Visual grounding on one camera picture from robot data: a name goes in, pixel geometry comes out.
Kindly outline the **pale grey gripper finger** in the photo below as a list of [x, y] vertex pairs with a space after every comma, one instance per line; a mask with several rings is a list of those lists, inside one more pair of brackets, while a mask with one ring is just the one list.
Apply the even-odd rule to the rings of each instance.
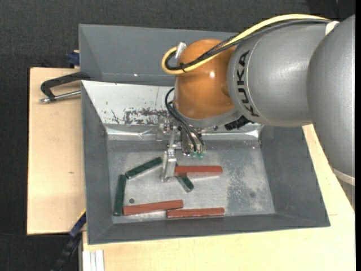
[[167, 158], [167, 180], [169, 181], [174, 177], [174, 170], [177, 163], [177, 158], [175, 155], [175, 150], [168, 150], [168, 158]]
[[160, 174], [160, 180], [161, 182], [167, 182], [167, 175], [166, 175], [166, 168], [168, 165], [168, 152], [164, 151], [163, 159], [162, 159], [162, 170]]

